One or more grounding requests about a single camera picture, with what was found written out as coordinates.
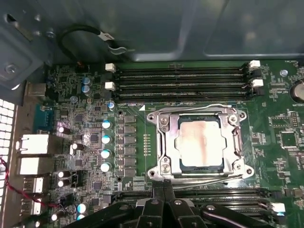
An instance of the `white label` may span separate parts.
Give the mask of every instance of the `white label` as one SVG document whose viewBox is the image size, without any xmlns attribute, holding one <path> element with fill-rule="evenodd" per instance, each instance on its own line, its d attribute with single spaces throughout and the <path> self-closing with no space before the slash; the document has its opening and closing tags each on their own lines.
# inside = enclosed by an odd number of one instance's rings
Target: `white label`
<svg viewBox="0 0 304 228">
<path fill-rule="evenodd" d="M 102 39 L 103 41 L 107 41 L 107 40 L 114 39 L 114 37 L 112 37 L 109 33 L 103 33 L 103 32 L 100 32 L 99 37 L 100 37 L 100 39 Z"/>
</svg>

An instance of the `wire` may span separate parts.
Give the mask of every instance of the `wire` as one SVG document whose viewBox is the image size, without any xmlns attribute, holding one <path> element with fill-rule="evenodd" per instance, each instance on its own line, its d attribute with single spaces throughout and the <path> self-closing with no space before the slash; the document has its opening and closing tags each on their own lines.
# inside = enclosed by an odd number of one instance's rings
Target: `wire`
<svg viewBox="0 0 304 228">
<path fill-rule="evenodd" d="M 54 203 L 49 203 L 49 204 L 45 204 L 44 202 L 41 202 L 39 201 L 38 199 L 35 199 L 34 197 L 30 197 L 25 191 L 22 191 L 22 190 L 18 190 L 16 189 L 15 187 L 13 187 L 10 182 L 9 182 L 9 168 L 8 168 L 8 164 L 6 163 L 6 161 L 4 161 L 1 157 L 0 157 L 0 165 L 3 165 L 4 168 L 5 168 L 5 186 L 8 187 L 8 189 L 24 196 L 25 198 L 27 199 L 30 199 L 36 203 L 40 203 L 42 206 L 45 206 L 45 207 L 51 207 L 51 208 L 59 208 L 60 205 L 58 204 L 54 204 Z"/>
<path fill-rule="evenodd" d="M 62 43 L 62 40 L 66 35 L 68 35 L 72 32 L 76 32 L 76 31 L 90 32 L 90 33 L 94 33 L 97 36 L 99 36 L 100 35 L 100 30 L 98 30 L 98 29 L 96 29 L 92 26 L 89 26 L 89 25 L 75 24 L 75 25 L 72 25 L 70 27 L 67 27 L 65 30 L 63 30 L 63 32 L 59 36 L 57 36 L 57 44 L 58 44 L 59 48 L 61 49 L 61 51 L 67 57 L 69 57 L 74 62 L 77 62 L 77 64 L 82 67 L 82 66 L 84 66 L 84 64 L 69 49 L 67 49 Z"/>
</svg>

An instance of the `capacitor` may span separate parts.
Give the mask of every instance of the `capacitor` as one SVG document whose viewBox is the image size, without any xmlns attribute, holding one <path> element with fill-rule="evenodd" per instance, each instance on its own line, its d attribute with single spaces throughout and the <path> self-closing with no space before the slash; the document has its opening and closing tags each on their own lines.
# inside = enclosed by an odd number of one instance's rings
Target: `capacitor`
<svg viewBox="0 0 304 228">
<path fill-rule="evenodd" d="M 87 86 L 91 86 L 91 85 L 93 84 L 92 80 L 91 80 L 90 78 L 88 78 L 88 77 L 84 77 L 84 78 L 82 79 L 82 83 L 83 83 L 84 85 L 87 85 Z"/>
<path fill-rule="evenodd" d="M 112 165 L 110 163 L 102 163 L 100 166 L 100 169 L 102 172 L 109 172 L 112 168 Z"/>
<path fill-rule="evenodd" d="M 111 151 L 110 150 L 102 150 L 100 155 L 103 159 L 107 159 L 109 157 L 111 157 Z"/>
<path fill-rule="evenodd" d="M 72 144 L 72 149 L 73 150 L 83 150 L 85 148 L 85 146 L 81 143 L 73 143 Z"/>
<path fill-rule="evenodd" d="M 83 202 L 83 203 L 81 203 L 77 206 L 77 211 L 78 211 L 79 214 L 83 214 L 88 210 L 88 208 L 89 208 L 88 203 Z"/>
<path fill-rule="evenodd" d="M 59 131 L 59 133 L 62 133 L 62 134 L 71 134 L 71 130 L 68 129 L 67 127 L 59 127 L 58 131 Z"/>
<path fill-rule="evenodd" d="M 59 210 L 51 216 L 52 221 L 57 221 L 58 219 L 64 217 L 66 212 L 64 210 Z"/>
<path fill-rule="evenodd" d="M 71 102 L 72 104 L 75 104 L 77 101 L 78 101 L 78 97 L 76 97 L 76 96 L 71 96 L 71 97 L 70 97 L 70 102 Z"/>
<path fill-rule="evenodd" d="M 58 173 L 58 177 L 59 178 L 64 178 L 64 177 L 70 177 L 71 176 L 71 172 L 69 170 L 66 171 L 60 171 Z"/>
<path fill-rule="evenodd" d="M 290 89 L 291 98 L 297 103 L 304 103 L 304 81 L 297 81 Z"/>
<path fill-rule="evenodd" d="M 109 130 L 112 127 L 112 123 L 110 121 L 108 121 L 108 120 L 105 120 L 105 121 L 103 121 L 103 123 L 101 124 L 101 126 L 104 129 Z"/>
<path fill-rule="evenodd" d="M 92 90 L 90 89 L 90 87 L 88 85 L 84 85 L 82 88 L 81 88 L 81 91 L 86 95 L 86 96 L 90 96 L 92 95 Z"/>
<path fill-rule="evenodd" d="M 77 221 L 83 219 L 85 216 L 84 215 L 78 215 L 77 216 Z"/>
<path fill-rule="evenodd" d="M 71 184 L 71 181 L 69 179 L 64 179 L 64 180 L 58 181 L 58 187 L 64 187 L 64 186 L 68 186 L 70 184 Z"/>
<path fill-rule="evenodd" d="M 113 112 L 113 111 L 115 110 L 116 105 L 115 105 L 114 101 L 110 101 L 110 102 L 108 103 L 108 108 L 109 108 L 109 110 L 110 110 L 111 112 Z"/>
<path fill-rule="evenodd" d="M 101 138 L 101 142 L 103 144 L 109 144 L 111 143 L 112 141 L 112 138 L 109 136 L 109 135 L 104 135 L 102 138 Z"/>
</svg>

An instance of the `integrated circuit chip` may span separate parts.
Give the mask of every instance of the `integrated circuit chip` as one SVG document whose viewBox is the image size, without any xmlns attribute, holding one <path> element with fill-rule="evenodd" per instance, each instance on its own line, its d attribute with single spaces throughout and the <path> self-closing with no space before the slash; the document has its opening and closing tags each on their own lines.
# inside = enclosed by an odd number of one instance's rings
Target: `integrated circuit chip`
<svg viewBox="0 0 304 228">
<path fill-rule="evenodd" d="M 94 190 L 100 190 L 102 186 L 103 186 L 102 182 L 94 182 L 93 183 L 93 189 Z"/>
<path fill-rule="evenodd" d="M 60 110 L 60 118 L 68 118 L 68 110 Z"/>
<path fill-rule="evenodd" d="M 100 94 L 94 94 L 93 99 L 94 100 L 99 100 L 100 99 Z"/>
<path fill-rule="evenodd" d="M 98 142 L 98 135 L 97 134 L 92 134 L 91 136 L 90 136 L 90 141 L 91 142 Z"/>
<path fill-rule="evenodd" d="M 126 134 L 133 134 L 136 132 L 136 128 L 134 126 L 126 126 L 124 131 Z"/>
<path fill-rule="evenodd" d="M 132 146 L 125 147 L 125 149 L 124 149 L 124 154 L 126 154 L 126 155 L 134 155 L 135 152 L 136 152 L 136 148 L 132 147 Z"/>
<path fill-rule="evenodd" d="M 136 176 L 136 169 L 125 169 L 124 170 L 125 177 L 135 177 Z"/>
<path fill-rule="evenodd" d="M 135 115 L 126 115 L 124 117 L 124 122 L 125 123 L 135 123 L 136 122 Z"/>
<path fill-rule="evenodd" d="M 91 206 L 98 206 L 99 205 L 99 198 L 94 198 L 91 201 Z"/>
<path fill-rule="evenodd" d="M 124 138 L 116 139 L 117 144 L 124 144 Z"/>
<path fill-rule="evenodd" d="M 135 136 L 127 136 L 124 139 L 125 144 L 134 144 L 136 143 L 136 137 Z"/>
<path fill-rule="evenodd" d="M 101 106 L 101 111 L 104 113 L 104 112 L 107 112 L 108 111 L 108 106 L 107 105 L 105 105 L 105 104 L 103 104 L 102 106 Z"/>
<path fill-rule="evenodd" d="M 125 158 L 124 159 L 125 166 L 134 166 L 135 163 L 136 163 L 136 159 L 135 158 Z"/>
<path fill-rule="evenodd" d="M 117 176 L 123 177 L 124 176 L 124 170 L 118 170 L 117 171 Z"/>
<path fill-rule="evenodd" d="M 118 123 L 118 124 L 124 124 L 124 119 L 119 119 L 119 120 L 117 120 L 117 123 Z"/>
<path fill-rule="evenodd" d="M 119 148 L 119 149 L 117 149 L 117 153 L 118 154 L 124 154 L 124 150 Z"/>
<path fill-rule="evenodd" d="M 124 134 L 124 128 L 119 128 L 119 129 L 117 130 L 117 133 L 119 133 L 119 134 Z"/>
<path fill-rule="evenodd" d="M 281 138 L 282 138 L 283 149 L 297 147 L 297 141 L 294 132 L 281 132 Z"/>
<path fill-rule="evenodd" d="M 124 160 L 117 160 L 117 165 L 124 165 Z"/>
<path fill-rule="evenodd" d="M 80 114 L 75 116 L 75 122 L 83 122 L 83 120 L 84 120 L 84 115 Z"/>
<path fill-rule="evenodd" d="M 82 160 L 76 160 L 75 166 L 82 166 Z"/>
</svg>

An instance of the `electrolytic capacitor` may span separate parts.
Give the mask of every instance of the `electrolytic capacitor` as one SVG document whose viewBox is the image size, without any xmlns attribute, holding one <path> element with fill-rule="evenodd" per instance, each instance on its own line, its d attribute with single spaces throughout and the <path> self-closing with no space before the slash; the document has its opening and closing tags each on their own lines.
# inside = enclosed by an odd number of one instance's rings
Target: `electrolytic capacitor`
<svg viewBox="0 0 304 228">
<path fill-rule="evenodd" d="M 81 203 L 77 206 L 77 211 L 78 211 L 79 214 L 83 214 L 88 210 L 88 208 L 89 208 L 88 203 L 83 202 L 83 203 Z"/>
<path fill-rule="evenodd" d="M 67 127 L 59 127 L 58 132 L 62 134 L 71 134 L 71 130 Z"/>
<path fill-rule="evenodd" d="M 78 97 L 76 97 L 76 96 L 71 96 L 71 97 L 70 97 L 70 102 L 71 102 L 72 104 L 75 104 L 77 101 L 78 101 Z"/>
<path fill-rule="evenodd" d="M 72 144 L 72 149 L 73 150 L 83 150 L 85 148 L 85 146 L 81 143 L 73 143 Z"/>
<path fill-rule="evenodd" d="M 110 110 L 111 112 L 113 112 L 113 111 L 115 110 L 115 108 L 116 108 L 115 102 L 114 102 L 114 101 L 110 101 L 110 102 L 108 103 L 108 108 L 109 108 L 109 110 Z"/>
<path fill-rule="evenodd" d="M 107 159 L 107 158 L 111 157 L 111 151 L 103 150 L 103 151 L 101 151 L 100 155 L 103 159 Z"/>
<path fill-rule="evenodd" d="M 90 96 L 92 95 L 92 90 L 90 89 L 90 87 L 88 85 L 84 85 L 82 88 L 81 88 L 81 91 L 86 95 L 86 96 Z"/>
<path fill-rule="evenodd" d="M 108 120 L 103 121 L 103 123 L 101 124 L 102 128 L 109 130 L 112 127 L 112 123 Z"/>
<path fill-rule="evenodd" d="M 87 86 L 91 86 L 91 85 L 93 84 L 92 80 L 91 80 L 90 78 L 88 78 L 88 77 L 84 77 L 84 78 L 82 79 L 82 83 L 83 83 L 84 85 L 87 85 Z"/>
<path fill-rule="evenodd" d="M 71 184 L 71 181 L 69 179 L 64 179 L 64 180 L 58 181 L 58 187 L 64 187 L 64 186 L 68 186 L 70 184 Z"/>
<path fill-rule="evenodd" d="M 102 138 L 101 138 L 101 142 L 103 144 L 109 144 L 111 143 L 112 141 L 112 138 L 109 136 L 109 135 L 104 135 Z"/>
<path fill-rule="evenodd" d="M 85 215 L 78 215 L 77 216 L 77 221 L 83 219 L 84 217 L 85 217 Z"/>
<path fill-rule="evenodd" d="M 52 221 L 57 221 L 58 219 L 64 217 L 66 212 L 64 210 L 59 210 L 51 216 Z"/>
<path fill-rule="evenodd" d="M 102 163 L 101 166 L 100 166 L 100 170 L 102 172 L 109 172 L 111 171 L 111 168 L 112 168 L 112 165 L 110 163 Z"/>
<path fill-rule="evenodd" d="M 64 177 L 70 177 L 71 176 L 71 172 L 69 170 L 66 171 L 60 171 L 58 173 L 58 177 L 59 178 L 64 178 Z"/>
</svg>

